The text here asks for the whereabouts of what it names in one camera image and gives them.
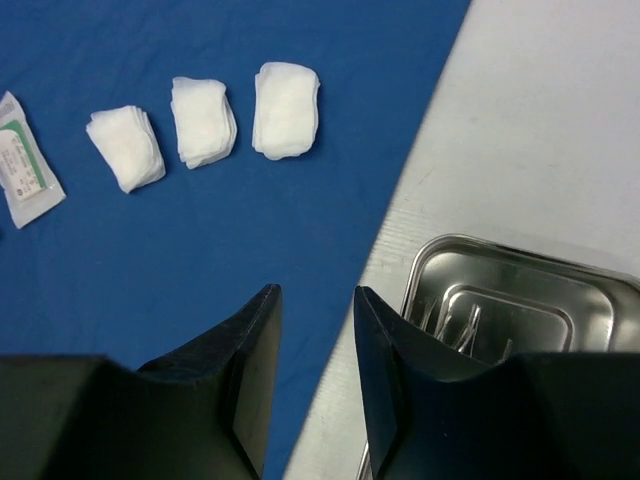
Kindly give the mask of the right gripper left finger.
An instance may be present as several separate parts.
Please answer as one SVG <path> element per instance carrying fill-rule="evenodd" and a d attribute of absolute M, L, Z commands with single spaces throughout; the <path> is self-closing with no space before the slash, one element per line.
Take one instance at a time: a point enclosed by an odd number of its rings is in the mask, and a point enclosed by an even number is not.
<path fill-rule="evenodd" d="M 160 389 L 162 473 L 184 479 L 260 479 L 281 338 L 282 290 L 263 287 L 238 312 L 140 367 Z"/>

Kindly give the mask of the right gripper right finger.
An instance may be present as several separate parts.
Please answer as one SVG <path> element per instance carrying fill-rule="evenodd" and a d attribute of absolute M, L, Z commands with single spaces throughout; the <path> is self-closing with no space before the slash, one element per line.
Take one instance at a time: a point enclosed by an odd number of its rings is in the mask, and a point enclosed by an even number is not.
<path fill-rule="evenodd" d="M 491 445 L 464 387 L 489 366 L 404 320 L 372 288 L 354 292 L 354 333 L 375 479 L 490 479 Z"/>

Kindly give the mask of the steel tweezers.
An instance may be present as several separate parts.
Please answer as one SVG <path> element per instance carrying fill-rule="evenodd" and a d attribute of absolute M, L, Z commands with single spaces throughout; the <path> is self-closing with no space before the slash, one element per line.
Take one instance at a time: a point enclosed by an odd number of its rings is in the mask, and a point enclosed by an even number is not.
<path fill-rule="evenodd" d="M 415 325 L 458 353 L 473 356 L 482 308 L 474 303 L 465 320 L 456 320 L 452 307 L 434 300 L 423 311 Z"/>

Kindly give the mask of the steel instrument tray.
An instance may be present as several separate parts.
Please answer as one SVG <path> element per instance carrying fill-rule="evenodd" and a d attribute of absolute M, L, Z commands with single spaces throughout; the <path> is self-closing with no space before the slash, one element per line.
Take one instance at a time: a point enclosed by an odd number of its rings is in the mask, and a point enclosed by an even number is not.
<path fill-rule="evenodd" d="M 490 369 L 464 390 L 481 410 L 490 479 L 638 477 L 636 278 L 447 235 L 419 251 L 394 310 L 416 326 L 434 300 L 456 320 L 482 308 L 465 356 Z"/>

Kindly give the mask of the steel instrument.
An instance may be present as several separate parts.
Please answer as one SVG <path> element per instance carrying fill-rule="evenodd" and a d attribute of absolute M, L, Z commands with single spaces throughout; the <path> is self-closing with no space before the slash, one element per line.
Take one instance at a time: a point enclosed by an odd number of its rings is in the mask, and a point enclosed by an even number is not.
<path fill-rule="evenodd" d="M 498 362 L 499 363 L 505 362 L 511 356 L 512 350 L 513 350 L 513 339 L 508 338 Z"/>

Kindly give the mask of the white gauze stack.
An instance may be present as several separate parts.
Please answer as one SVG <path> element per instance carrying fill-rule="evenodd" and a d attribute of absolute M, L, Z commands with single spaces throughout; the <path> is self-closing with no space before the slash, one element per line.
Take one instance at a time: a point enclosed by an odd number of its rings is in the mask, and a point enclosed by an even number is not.
<path fill-rule="evenodd" d="M 237 124 L 226 85 L 214 79 L 175 77 L 171 96 L 181 162 L 193 170 L 229 156 Z"/>
<path fill-rule="evenodd" d="M 309 151 L 319 127 L 319 87 L 318 75 L 308 67 L 263 64 L 255 76 L 254 150 L 272 161 Z"/>
<path fill-rule="evenodd" d="M 94 112 L 86 132 L 126 194 L 160 180 L 164 159 L 147 113 L 140 107 Z"/>

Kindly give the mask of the suture packet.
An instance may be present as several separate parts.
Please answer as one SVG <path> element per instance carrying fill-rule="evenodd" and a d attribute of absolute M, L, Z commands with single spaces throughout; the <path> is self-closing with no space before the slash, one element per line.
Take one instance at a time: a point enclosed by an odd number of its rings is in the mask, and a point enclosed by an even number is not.
<path fill-rule="evenodd" d="M 25 112 L 9 91 L 1 98 L 1 187 L 18 229 L 66 198 L 37 145 Z"/>

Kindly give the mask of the blue surgical drape cloth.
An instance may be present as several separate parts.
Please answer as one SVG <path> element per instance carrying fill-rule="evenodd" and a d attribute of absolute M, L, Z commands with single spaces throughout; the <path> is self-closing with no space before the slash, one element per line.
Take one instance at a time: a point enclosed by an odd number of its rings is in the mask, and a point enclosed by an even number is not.
<path fill-rule="evenodd" d="M 131 368 L 236 312 L 268 283 L 283 323 L 265 462 L 283 476 L 353 289 L 468 10 L 465 1 L 5 1 L 1 88 L 65 200 L 1 215 L 1 349 L 101 353 Z M 298 157 L 252 146 L 267 62 L 316 72 L 319 127 Z M 231 154 L 190 170 L 175 77 L 226 85 Z M 166 174 L 124 193 L 86 132 L 144 110 Z"/>

